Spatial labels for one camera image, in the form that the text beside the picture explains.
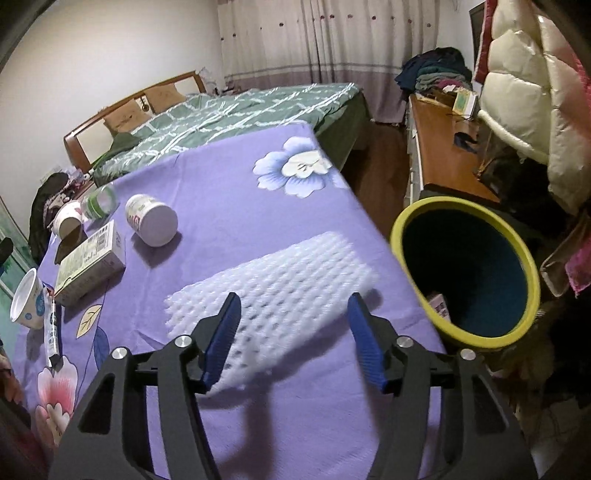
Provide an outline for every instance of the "green checkered blanket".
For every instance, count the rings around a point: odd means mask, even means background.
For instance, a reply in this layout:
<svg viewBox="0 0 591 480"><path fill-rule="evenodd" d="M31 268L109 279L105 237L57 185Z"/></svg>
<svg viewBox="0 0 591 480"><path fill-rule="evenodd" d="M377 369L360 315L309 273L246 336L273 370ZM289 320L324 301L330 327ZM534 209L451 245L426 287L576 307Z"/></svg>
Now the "green checkered blanket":
<svg viewBox="0 0 591 480"><path fill-rule="evenodd" d="M317 129L359 91L353 83L335 83L189 96L132 131L141 143L97 166L94 180L105 184L165 156L277 125L301 121Z"/></svg>

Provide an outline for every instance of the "white paper cup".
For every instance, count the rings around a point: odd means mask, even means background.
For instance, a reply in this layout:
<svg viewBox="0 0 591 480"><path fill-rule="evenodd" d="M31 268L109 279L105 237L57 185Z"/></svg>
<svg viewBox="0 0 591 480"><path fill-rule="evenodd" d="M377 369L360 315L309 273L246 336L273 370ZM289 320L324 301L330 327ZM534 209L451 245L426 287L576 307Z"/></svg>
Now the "white paper cup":
<svg viewBox="0 0 591 480"><path fill-rule="evenodd" d="M82 223L83 217L80 202L68 202L57 212L51 231L63 240L74 229L82 225Z"/></svg>
<svg viewBox="0 0 591 480"><path fill-rule="evenodd" d="M32 268L25 273L14 293L10 305L10 320L25 327L39 330L43 328L46 308L43 282L37 275L37 269Z"/></svg>

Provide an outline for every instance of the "folded clothes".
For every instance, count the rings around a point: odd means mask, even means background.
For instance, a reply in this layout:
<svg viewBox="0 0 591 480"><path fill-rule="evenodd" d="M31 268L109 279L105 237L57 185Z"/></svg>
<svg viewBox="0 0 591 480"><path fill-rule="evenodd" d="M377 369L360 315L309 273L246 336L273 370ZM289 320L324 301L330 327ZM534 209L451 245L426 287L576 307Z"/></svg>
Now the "folded clothes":
<svg viewBox="0 0 591 480"><path fill-rule="evenodd" d="M435 87L439 88L440 90L443 90L445 87L448 87L450 85L458 86L458 87L464 87L465 88L466 85L467 85L467 83L461 82L460 80L454 80L454 79L445 78L443 80L439 80L435 84Z"/></svg>
<svg viewBox="0 0 591 480"><path fill-rule="evenodd" d="M464 75L463 71L456 70L454 67L450 67L449 65L442 65L442 64L435 64L435 65L426 65L420 68L417 72L417 78L421 75L428 75L430 73L459 73L460 75Z"/></svg>
<svg viewBox="0 0 591 480"><path fill-rule="evenodd" d="M464 75L459 73L452 73L452 72L439 72L439 73L427 73L425 75L421 75L417 78L417 83L415 84L415 90L422 92L427 90L431 87L434 87L438 82L443 79L452 79L458 80L459 82L466 83L466 78Z"/></svg>
<svg viewBox="0 0 591 480"><path fill-rule="evenodd" d="M441 67L447 71L461 73L468 81L472 80L472 72L466 67L461 52L456 48L446 47L436 48L411 58L402 66L402 72L396 77L396 82L407 93L413 92L419 71L426 67Z"/></svg>

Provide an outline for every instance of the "wooden headboard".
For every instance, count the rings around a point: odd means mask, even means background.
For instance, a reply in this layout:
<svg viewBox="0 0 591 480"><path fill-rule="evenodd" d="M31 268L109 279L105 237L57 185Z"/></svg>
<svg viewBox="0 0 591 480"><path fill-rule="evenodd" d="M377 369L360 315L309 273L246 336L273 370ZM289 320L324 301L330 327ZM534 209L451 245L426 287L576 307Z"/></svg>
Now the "wooden headboard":
<svg viewBox="0 0 591 480"><path fill-rule="evenodd" d="M135 92L133 95L129 95L123 100L120 100L119 102L114 103L113 105L108 106L106 108L103 108L99 113L93 115L87 121L78 125L78 127L76 127L74 130L69 132L64 137L64 145L66 146L66 151L68 152L68 156L70 157L72 164L77 168L81 169L81 171L84 173L87 173L91 168L91 164L86 156L86 153L84 152L84 149L82 148L82 145L78 140L78 135L81 134L83 131L92 127L92 125L94 125L95 123L100 122L106 115L109 115L111 112L114 112L120 106L123 106L130 100L137 100L139 98L142 98L143 96L145 96L145 91L149 88L169 85L171 83L177 83L188 78L193 78L195 80L195 83L197 84L197 88L199 88L199 91L205 93L205 85L203 84L201 77L197 73L183 73L163 82L151 85L150 87L146 87L145 89L140 90L139 92Z"/></svg>

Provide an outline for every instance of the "wooden desk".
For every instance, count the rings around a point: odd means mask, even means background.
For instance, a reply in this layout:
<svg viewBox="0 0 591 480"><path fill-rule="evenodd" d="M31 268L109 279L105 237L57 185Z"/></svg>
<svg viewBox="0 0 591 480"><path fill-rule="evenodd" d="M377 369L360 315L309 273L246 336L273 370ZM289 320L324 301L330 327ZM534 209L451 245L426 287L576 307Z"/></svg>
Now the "wooden desk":
<svg viewBox="0 0 591 480"><path fill-rule="evenodd" d="M408 150L413 161L411 181L415 182L414 188L409 187L413 193L410 203L418 199L420 191L432 190L498 204L499 199L472 173L480 164L478 157L453 144L456 120L451 112L410 97Z"/></svg>

